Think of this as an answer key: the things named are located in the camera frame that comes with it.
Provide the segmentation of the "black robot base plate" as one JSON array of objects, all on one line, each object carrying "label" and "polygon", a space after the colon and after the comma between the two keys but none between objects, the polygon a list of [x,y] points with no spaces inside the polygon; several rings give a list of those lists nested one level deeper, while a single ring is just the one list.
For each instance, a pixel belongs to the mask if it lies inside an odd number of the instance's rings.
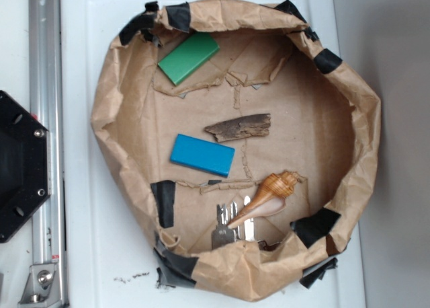
[{"label": "black robot base plate", "polygon": [[48,131],[1,92],[1,243],[8,242],[49,197]]}]

